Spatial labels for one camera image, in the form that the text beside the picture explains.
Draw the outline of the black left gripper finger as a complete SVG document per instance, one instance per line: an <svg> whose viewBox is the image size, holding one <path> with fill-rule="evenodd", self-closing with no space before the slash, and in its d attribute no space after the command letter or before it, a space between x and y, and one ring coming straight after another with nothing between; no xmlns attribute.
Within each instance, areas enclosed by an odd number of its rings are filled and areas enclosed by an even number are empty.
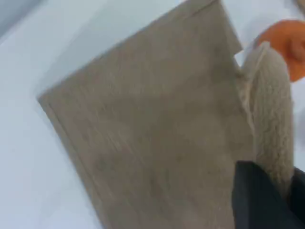
<svg viewBox="0 0 305 229"><path fill-rule="evenodd" d="M288 197L290 223L288 229L305 228L305 172L294 168Z"/></svg>
<svg viewBox="0 0 305 229"><path fill-rule="evenodd" d="M257 164L238 161L232 209L236 229L297 229L298 169L295 168L288 198L283 198Z"/></svg>

